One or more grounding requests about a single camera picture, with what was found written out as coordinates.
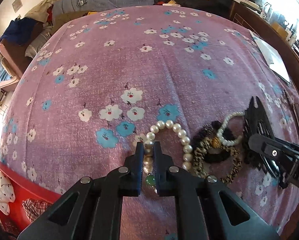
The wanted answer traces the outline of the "red white plaid scrunchie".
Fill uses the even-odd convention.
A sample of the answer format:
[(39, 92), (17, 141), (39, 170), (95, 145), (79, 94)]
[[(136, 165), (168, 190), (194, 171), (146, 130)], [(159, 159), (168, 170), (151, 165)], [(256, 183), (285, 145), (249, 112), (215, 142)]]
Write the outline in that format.
[(22, 208), (31, 223), (42, 215), (50, 206), (50, 203), (43, 200), (28, 198), (22, 201)]

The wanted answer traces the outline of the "white paper sheet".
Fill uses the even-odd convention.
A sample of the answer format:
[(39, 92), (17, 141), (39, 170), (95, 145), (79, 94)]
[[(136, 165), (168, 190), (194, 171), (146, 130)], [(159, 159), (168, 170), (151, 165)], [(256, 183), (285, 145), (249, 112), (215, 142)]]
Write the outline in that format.
[(275, 72), (282, 80), (284, 80), (287, 84), (291, 83), (290, 77), (288, 75), (285, 64), (276, 49), (274, 49), (271, 45), (265, 42), (263, 39), (258, 37), (256, 33), (249, 30), (250, 35), (252, 36), (254, 42), (257, 44), (260, 49), (268, 67), (270, 70)]

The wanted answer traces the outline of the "leopard print scrunchie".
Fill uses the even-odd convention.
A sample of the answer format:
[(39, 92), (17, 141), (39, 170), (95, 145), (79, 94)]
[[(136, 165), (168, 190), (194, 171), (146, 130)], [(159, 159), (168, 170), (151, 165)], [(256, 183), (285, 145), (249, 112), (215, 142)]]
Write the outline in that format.
[(209, 174), (204, 169), (204, 164), (219, 164), (227, 159), (232, 159), (232, 169), (220, 180), (222, 183), (231, 184), (242, 168), (242, 160), (239, 151), (234, 146), (224, 146), (216, 139), (205, 137), (196, 143), (194, 158), (192, 161), (194, 174), (200, 178), (206, 178)]

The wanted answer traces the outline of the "wooden bed frame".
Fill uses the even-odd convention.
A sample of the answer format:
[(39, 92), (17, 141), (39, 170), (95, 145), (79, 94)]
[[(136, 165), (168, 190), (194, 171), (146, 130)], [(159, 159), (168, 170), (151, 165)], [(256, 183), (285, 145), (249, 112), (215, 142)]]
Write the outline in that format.
[(290, 45), (259, 15), (244, 5), (234, 3), (230, 19), (254, 31), (264, 41), (275, 48), (286, 66), (287, 72), (299, 92), (299, 56)]

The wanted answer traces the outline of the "white cherry print scrunchie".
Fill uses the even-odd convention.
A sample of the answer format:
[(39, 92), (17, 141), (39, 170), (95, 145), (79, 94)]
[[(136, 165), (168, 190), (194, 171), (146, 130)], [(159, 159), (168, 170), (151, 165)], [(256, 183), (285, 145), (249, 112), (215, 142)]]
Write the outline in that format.
[(15, 202), (15, 193), (10, 179), (0, 170), (0, 211), (8, 216), (9, 203)]

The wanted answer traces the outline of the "pink floral bedspread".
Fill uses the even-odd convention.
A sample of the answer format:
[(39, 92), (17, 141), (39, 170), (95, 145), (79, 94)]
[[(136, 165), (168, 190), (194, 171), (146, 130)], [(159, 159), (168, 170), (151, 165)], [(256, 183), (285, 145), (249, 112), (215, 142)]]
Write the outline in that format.
[(205, 137), (240, 153), (230, 190), (281, 236), (299, 204), (246, 164), (238, 137), (250, 99), (261, 100), (275, 137), (299, 142), (284, 97), (299, 92), (268, 67), (249, 30), (220, 16), (158, 5), (118, 8), (64, 24), (17, 85), (0, 160), (28, 182), (64, 194), (82, 177), (121, 167), (139, 142), (158, 141), (194, 174)]

